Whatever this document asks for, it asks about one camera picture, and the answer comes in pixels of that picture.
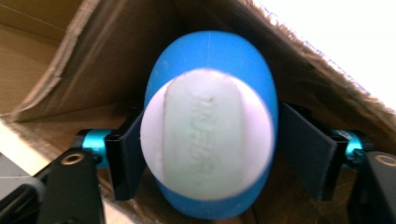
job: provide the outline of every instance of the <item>blue and white object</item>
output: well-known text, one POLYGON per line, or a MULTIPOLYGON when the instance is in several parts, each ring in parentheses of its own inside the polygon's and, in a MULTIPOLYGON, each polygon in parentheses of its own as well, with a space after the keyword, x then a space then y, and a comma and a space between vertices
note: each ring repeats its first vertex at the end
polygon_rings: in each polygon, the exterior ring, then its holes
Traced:
POLYGON ((198 32, 156 62, 141 145, 164 197, 198 218, 234 217, 259 196, 277 129, 270 70, 239 35, 198 32))

